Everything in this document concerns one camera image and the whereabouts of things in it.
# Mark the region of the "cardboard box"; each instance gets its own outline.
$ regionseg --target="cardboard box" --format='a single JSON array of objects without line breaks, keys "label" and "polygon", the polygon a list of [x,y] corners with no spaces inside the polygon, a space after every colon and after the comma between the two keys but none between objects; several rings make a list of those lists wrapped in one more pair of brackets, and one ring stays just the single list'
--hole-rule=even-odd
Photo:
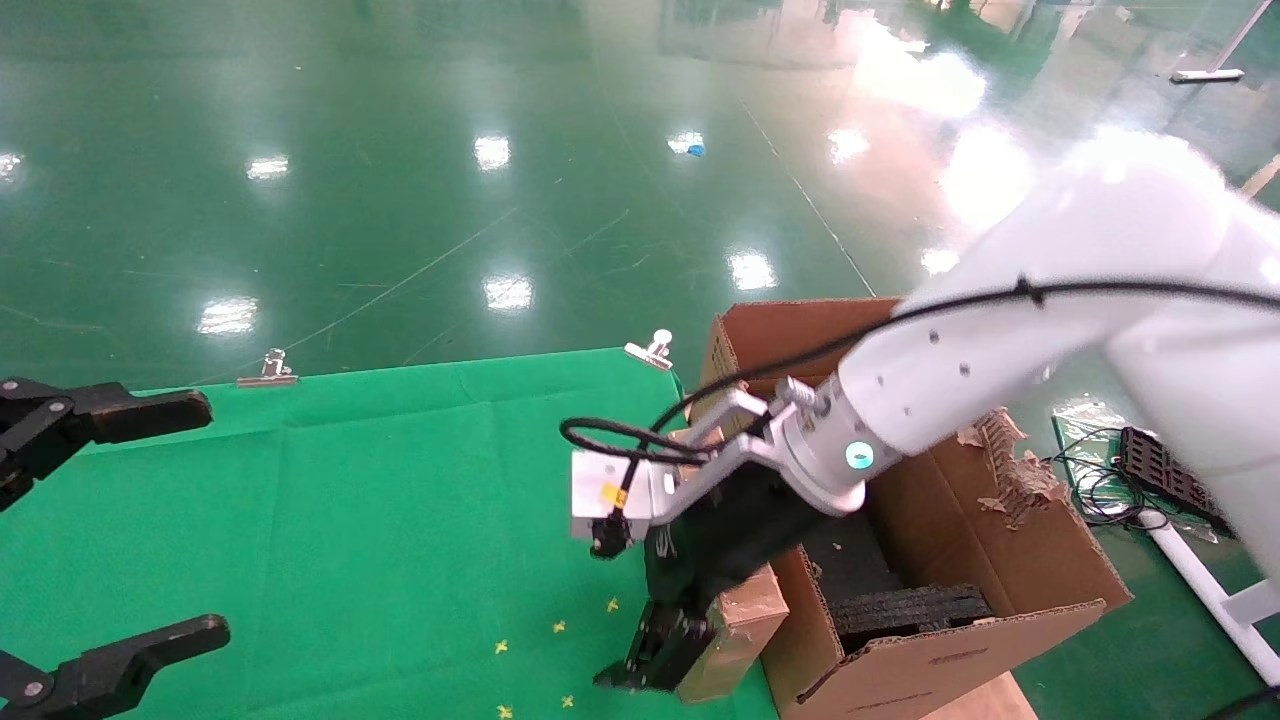
[{"label": "cardboard box", "polygon": [[[671,437],[680,439],[685,434],[687,430],[676,430]],[[708,439],[717,442],[722,438],[717,430]],[[696,471],[698,468],[678,468],[680,482]],[[732,693],[786,616],[787,603],[768,565],[741,585],[722,592],[708,611],[708,619],[716,626],[716,641],[676,688],[680,700],[695,703]]]},{"label": "cardboard box", "polygon": [[[896,302],[735,305],[713,323],[703,384],[881,320]],[[753,380],[749,389],[772,397],[785,374],[817,384],[841,355]],[[700,404],[694,416],[705,409]],[[868,483],[863,511],[904,580],[982,588],[996,618],[966,628],[881,638],[846,655],[804,550],[773,562],[790,615],[762,659],[783,720],[916,720],[1133,598],[1061,496],[1010,529],[1002,512],[979,502],[1000,495],[988,451],[954,437]]]}]

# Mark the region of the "wire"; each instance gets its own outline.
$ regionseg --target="wire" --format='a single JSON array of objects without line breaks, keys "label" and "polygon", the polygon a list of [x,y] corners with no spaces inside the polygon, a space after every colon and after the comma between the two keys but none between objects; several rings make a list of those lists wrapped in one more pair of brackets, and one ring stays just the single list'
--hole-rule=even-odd
[{"label": "wire", "polygon": [[[742,380],[750,380],[767,375],[769,373],[776,373],[795,365],[809,363],[812,360],[818,360],[819,357],[826,357],[837,350],[849,347],[863,337],[882,331],[884,328],[905,323],[908,320],[915,320],[918,318],[924,318],[928,315],[940,315],[943,313],[951,313],[955,310],[965,307],[975,307],[980,305],[997,305],[1005,302],[1014,302],[1019,300],[1030,300],[1037,307],[1044,306],[1044,299],[1050,295],[1083,295],[1083,293],[1116,293],[1116,295],[1164,295],[1164,296],[1178,296],[1178,297],[1192,297],[1201,300],[1212,300],[1219,302],[1233,302],[1236,305],[1247,305],[1254,307],[1262,307],[1271,311],[1280,313],[1280,297],[1272,297],[1268,295],[1261,295],[1257,292],[1251,292],[1247,290],[1238,290],[1234,287],[1217,286],[1217,284],[1203,284],[1203,283],[1189,283],[1184,281],[1130,281],[1130,279],[1084,279],[1084,281],[1069,281],[1069,282],[1056,282],[1044,283],[1039,286],[1033,286],[1030,281],[1025,277],[1019,277],[1014,287],[1009,290],[997,290],[989,292],[979,292],[974,295],[966,295],[963,297],[954,297],[951,300],[942,300],[938,302],[932,302],[928,305],[922,305],[918,307],[911,307],[904,310],[902,313],[895,314],[884,320],[872,323],[868,327],[860,328],[845,333],[837,338],[829,340],[822,345],[818,345],[810,350],[797,352],[795,355],[776,360],[773,363],[764,364],[758,368],[750,368],[748,370],[739,370],[737,373],[731,373],[718,380],[714,380],[707,386],[700,387],[692,393],[685,396],[682,400],[667,409],[662,415],[658,416],[653,424],[649,425],[650,433],[660,433],[667,423],[673,420],[685,407],[709,397],[727,387],[731,387]],[[652,436],[641,436],[640,428],[628,428],[621,434],[634,437],[640,441],[636,450],[617,447],[604,445],[590,438],[584,437],[576,432],[576,428],[582,428],[586,425],[580,424],[581,418],[571,419],[573,421],[566,420],[561,423],[559,430],[561,436],[568,442],[577,447],[585,450],[593,450],[603,455],[612,455],[614,457],[627,457],[631,461],[627,464],[627,471],[622,477],[621,488],[623,492],[631,489],[631,483],[635,479],[636,469],[639,468],[640,460],[654,460],[660,459],[660,461],[671,462],[669,456],[658,454],[646,454],[649,448]],[[703,456],[690,456],[681,459],[681,462],[686,460],[689,464],[696,464]],[[613,521],[621,521],[623,519],[622,507],[614,507],[609,514],[609,519]]]},{"label": "wire", "polygon": [[[1066,468],[1068,470],[1066,475],[1069,479],[1069,486],[1071,488],[1071,501],[1088,525],[1096,528],[1107,525],[1120,525],[1121,528],[1129,530],[1148,530],[1148,529],[1164,528],[1171,521],[1170,515],[1172,515],[1174,512],[1160,505],[1158,496],[1149,492],[1142,484],[1140,480],[1129,475],[1124,470],[1111,465],[1110,462],[1096,462],[1093,460],[1087,460],[1084,457],[1073,457],[1068,455],[1068,452],[1070,452],[1071,450],[1078,447],[1082,442],[1089,438],[1097,437],[1103,433],[1119,433],[1119,432],[1120,428],[1096,428],[1076,438],[1074,442],[1071,442],[1061,451],[1059,451],[1057,455],[1053,455],[1051,457],[1042,457],[1041,460],[1044,462],[1061,462],[1064,468],[1073,464],[1084,465],[1087,468],[1092,468],[1098,471],[1096,477],[1091,478],[1093,482],[1089,483],[1088,487],[1082,488],[1080,487],[1082,483],[1075,477],[1075,473],[1071,473],[1070,468]],[[1124,500],[1115,498],[1111,501],[1100,502],[1097,492],[1100,487],[1107,484],[1110,480],[1120,480],[1120,483],[1124,486],[1125,491],[1128,491],[1132,500],[1126,502]],[[1112,503],[1112,507],[1106,507],[1105,505],[1107,502]],[[1123,505],[1123,507],[1116,509],[1114,507],[1114,503],[1120,503]],[[1164,521],[1160,525],[1157,525],[1157,528],[1148,528],[1146,523],[1143,523],[1142,519],[1139,518],[1139,515],[1144,510],[1156,510],[1157,512],[1164,515]]]},{"label": "wire", "polygon": [[[692,445],[686,445],[684,442],[676,441],[673,438],[669,438],[669,437],[667,437],[664,434],[653,432],[653,430],[646,430],[644,428],[637,428],[635,425],[627,425],[626,423],[618,423],[617,420],[607,420],[604,418],[568,418],[568,419],[566,419],[564,421],[561,423],[561,433],[562,434],[566,433],[566,432],[568,432],[575,438],[579,438],[575,442],[575,445],[579,445],[579,442],[585,442],[585,443],[590,443],[590,445],[593,445],[595,447],[603,447],[603,448],[605,448],[608,451],[608,452],[605,452],[605,455],[612,455],[613,454],[614,447],[612,445],[604,445],[602,442],[598,442],[598,441],[594,441],[591,438],[584,437],[584,436],[581,436],[577,432],[576,428],[604,430],[604,432],[608,432],[608,433],[613,433],[613,434],[618,434],[618,436],[630,437],[630,438],[634,438],[634,439],[637,439],[637,441],[643,441],[643,442],[646,442],[649,445],[657,445],[658,447],[666,447],[667,450],[675,450],[675,451],[682,454],[684,456],[689,456],[690,460],[695,460],[695,459],[700,460],[699,462],[696,462],[699,465],[701,464],[701,456],[707,455],[709,451],[719,450],[723,446],[723,443],[713,443],[710,446],[695,447]],[[663,455],[662,457],[664,457],[664,459],[667,459],[669,461],[672,456],[671,455]]]},{"label": "wire", "polygon": [[1270,688],[1263,688],[1253,694],[1247,694],[1240,700],[1217,710],[1216,712],[1210,712],[1208,715],[1204,716],[1204,720],[1230,720],[1231,717],[1240,715],[1245,710],[1262,705],[1263,702],[1275,697],[1280,697],[1280,685],[1272,685]]}]

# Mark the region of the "yellow label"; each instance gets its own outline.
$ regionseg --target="yellow label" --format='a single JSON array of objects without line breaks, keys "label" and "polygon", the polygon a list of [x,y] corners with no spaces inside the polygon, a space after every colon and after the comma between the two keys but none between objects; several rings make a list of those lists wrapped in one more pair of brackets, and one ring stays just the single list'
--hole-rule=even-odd
[{"label": "yellow label", "polygon": [[627,503],[627,493],[612,484],[604,486],[604,489],[600,491],[600,497],[604,498],[604,502],[608,502],[618,510],[622,510],[622,507]]}]

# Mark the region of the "binder clip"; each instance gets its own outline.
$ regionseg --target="binder clip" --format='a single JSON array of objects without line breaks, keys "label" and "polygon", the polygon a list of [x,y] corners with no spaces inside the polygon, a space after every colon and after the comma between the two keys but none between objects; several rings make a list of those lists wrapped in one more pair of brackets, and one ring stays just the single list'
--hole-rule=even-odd
[{"label": "binder clip", "polygon": [[667,347],[669,343],[671,331],[659,329],[654,331],[653,342],[649,343],[649,347],[640,347],[634,342],[628,342],[622,350],[641,363],[653,365],[659,370],[669,372],[671,360],[667,360],[667,355],[671,352],[671,348]]},{"label": "binder clip", "polygon": [[292,368],[284,364],[284,351],[278,347],[266,351],[266,357],[262,359],[261,377],[236,380],[237,387],[275,387],[297,383],[298,377],[293,374]]}]

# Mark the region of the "green tablecloth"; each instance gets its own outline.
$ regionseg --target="green tablecloth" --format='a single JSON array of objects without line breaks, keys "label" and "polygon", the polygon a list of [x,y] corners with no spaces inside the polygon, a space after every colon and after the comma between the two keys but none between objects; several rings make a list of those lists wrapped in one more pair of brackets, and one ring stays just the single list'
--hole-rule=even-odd
[{"label": "green tablecloth", "polygon": [[704,706],[591,687],[643,559],[568,538],[557,424],[648,421],[672,375],[600,350],[207,393],[211,427],[91,447],[0,518],[0,647],[52,667],[225,615],[232,644],[157,675],[136,720],[776,717],[759,667]]}]

